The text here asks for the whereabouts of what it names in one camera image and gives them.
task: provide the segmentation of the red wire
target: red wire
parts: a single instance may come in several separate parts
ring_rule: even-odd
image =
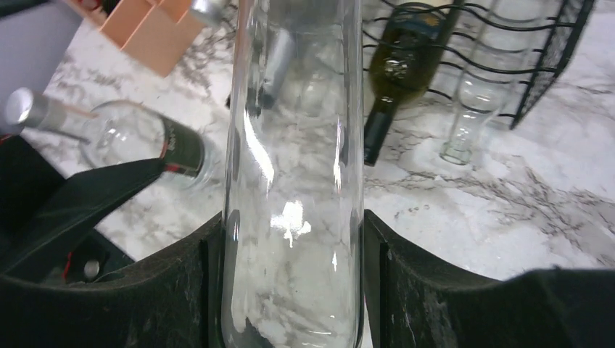
[[[64,266],[64,272],[62,272],[62,278],[66,280],[66,275],[68,274],[68,270],[70,269],[70,258],[73,256],[72,252],[68,253],[68,261],[66,262],[66,266]]]
[[[12,137],[13,135],[11,134],[7,134],[5,136],[0,136],[0,145],[2,145],[2,143],[4,143],[5,140],[7,140],[8,138]]]
[[[179,166],[178,165],[166,165],[165,166],[165,171],[167,172],[176,172],[179,170]]]

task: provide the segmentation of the metal screw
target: metal screw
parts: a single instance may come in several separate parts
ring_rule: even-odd
[[[100,263],[96,260],[89,260],[83,266],[83,274],[89,280],[93,280],[100,272]]]

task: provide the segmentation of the bottle neck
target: bottle neck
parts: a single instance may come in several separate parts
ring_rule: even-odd
[[[373,103],[364,130],[364,162],[366,165],[376,164],[380,148],[384,144],[384,139],[387,137],[399,106],[399,98],[379,97]]]
[[[442,147],[440,157],[456,165],[467,165],[471,161],[472,151],[479,142],[485,125],[498,112],[469,109],[459,101],[455,101],[453,105],[456,110],[455,122],[450,129],[448,140]]]
[[[95,138],[94,133],[88,131],[88,128],[91,127],[95,117],[95,114],[50,99],[46,116],[36,128],[91,143]]]

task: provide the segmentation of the clear glass bottle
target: clear glass bottle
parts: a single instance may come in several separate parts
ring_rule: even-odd
[[[536,31],[545,21],[546,1],[494,0],[469,59],[488,70],[466,65],[453,94],[455,121],[440,157],[455,165],[471,162],[473,150],[488,122],[514,100],[518,75],[527,66]]]
[[[360,0],[241,0],[238,23],[223,212],[226,347],[357,347]]]
[[[143,105],[108,101],[85,112],[28,88],[14,91],[4,113],[9,125],[36,128],[79,141],[93,168],[161,157],[161,182],[178,189],[220,182],[220,156],[210,139]]]

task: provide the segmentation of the bottle bottom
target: bottle bottom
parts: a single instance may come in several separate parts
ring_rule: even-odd
[[[442,145],[439,155],[444,161],[454,165],[467,165],[472,158],[472,151],[470,149],[458,149],[447,141]]]
[[[223,182],[223,170],[220,153],[216,145],[207,138],[205,143],[203,166],[198,176],[190,177],[183,174],[165,172],[160,176],[160,183],[179,190],[194,190],[205,186],[216,186]]]
[[[363,164],[368,167],[374,167],[379,156],[380,151],[366,147],[363,150]]]

